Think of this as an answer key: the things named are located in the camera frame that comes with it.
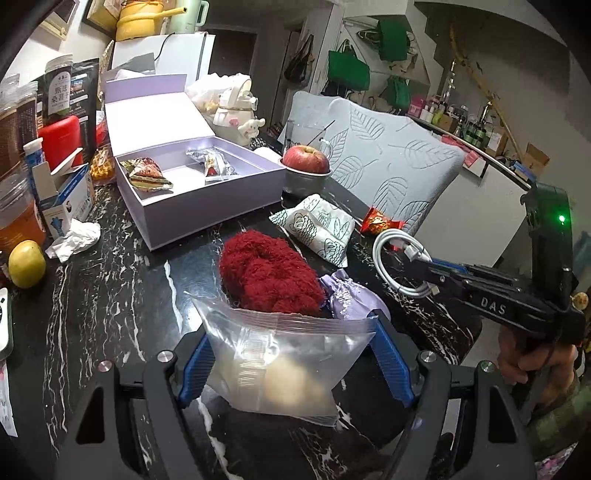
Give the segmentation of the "person's right hand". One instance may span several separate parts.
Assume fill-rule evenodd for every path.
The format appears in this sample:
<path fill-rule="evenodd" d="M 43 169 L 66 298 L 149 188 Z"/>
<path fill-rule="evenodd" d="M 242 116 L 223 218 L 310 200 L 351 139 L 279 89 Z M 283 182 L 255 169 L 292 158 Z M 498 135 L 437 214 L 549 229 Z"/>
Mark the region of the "person's right hand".
<path fill-rule="evenodd" d="M 530 353 L 525 353 L 518 346 L 516 333 L 502 326 L 499 332 L 499 347 L 497 363 L 502 375 L 510 384 L 525 384 L 529 372 L 544 367 L 550 368 L 548 385 L 553 388 L 566 389 L 574 380 L 574 362 L 578 355 L 575 345 L 543 345 Z"/>

